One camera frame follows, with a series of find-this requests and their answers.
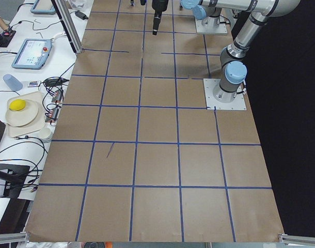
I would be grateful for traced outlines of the person hand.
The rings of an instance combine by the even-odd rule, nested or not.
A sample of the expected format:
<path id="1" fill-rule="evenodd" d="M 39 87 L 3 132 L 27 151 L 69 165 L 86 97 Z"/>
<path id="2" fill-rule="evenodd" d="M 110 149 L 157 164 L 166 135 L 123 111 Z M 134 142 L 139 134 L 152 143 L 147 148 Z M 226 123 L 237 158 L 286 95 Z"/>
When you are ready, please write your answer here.
<path id="1" fill-rule="evenodd" d="M 2 31 L 6 31 L 9 28 L 9 26 L 4 22 L 3 19 L 0 19 L 0 28 L 2 29 Z"/>

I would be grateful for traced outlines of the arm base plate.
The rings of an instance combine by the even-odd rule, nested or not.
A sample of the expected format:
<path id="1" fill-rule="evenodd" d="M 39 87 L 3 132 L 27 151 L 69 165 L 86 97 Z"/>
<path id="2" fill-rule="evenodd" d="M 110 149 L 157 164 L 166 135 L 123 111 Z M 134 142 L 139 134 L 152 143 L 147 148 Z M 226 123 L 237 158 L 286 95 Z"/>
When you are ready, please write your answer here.
<path id="1" fill-rule="evenodd" d="M 196 33 L 203 35 L 227 35 L 226 20 L 219 17 L 195 19 Z"/>
<path id="2" fill-rule="evenodd" d="M 235 92 L 225 92 L 220 88 L 220 79 L 203 79 L 206 109 L 245 111 L 247 110 L 243 89 L 238 86 Z"/>

